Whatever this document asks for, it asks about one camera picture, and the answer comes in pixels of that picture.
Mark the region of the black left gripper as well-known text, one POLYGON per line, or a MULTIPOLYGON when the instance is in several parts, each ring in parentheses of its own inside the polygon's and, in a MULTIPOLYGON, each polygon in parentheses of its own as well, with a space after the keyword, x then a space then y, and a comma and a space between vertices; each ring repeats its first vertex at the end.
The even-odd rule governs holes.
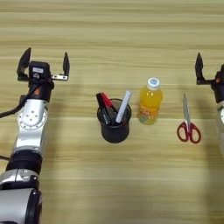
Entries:
MULTIPOLYGON (((21 56, 20 61, 18 62, 17 67, 17 80, 18 81, 28 81, 28 75, 25 74, 25 69, 29 66, 30 57, 31 57, 31 48, 25 50, 24 54, 21 56)), ((70 62, 65 52, 63 60, 63 73, 53 74, 52 79, 41 79, 36 80, 32 79, 29 81, 29 99, 43 100, 49 102, 51 98, 51 92, 54 89, 55 81, 68 81, 70 72, 70 62)))

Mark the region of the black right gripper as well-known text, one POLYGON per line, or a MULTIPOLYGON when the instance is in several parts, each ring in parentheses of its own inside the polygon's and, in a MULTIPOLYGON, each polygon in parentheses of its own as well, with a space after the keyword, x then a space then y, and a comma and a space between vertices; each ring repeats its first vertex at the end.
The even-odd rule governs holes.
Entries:
POLYGON ((215 75, 215 79, 206 80, 202 73, 203 69, 203 59, 198 53, 196 62, 195 62, 195 73, 196 73, 196 83, 198 85, 211 85, 212 90, 214 91, 215 100, 217 102, 224 101, 224 64, 221 65, 220 71, 215 75))

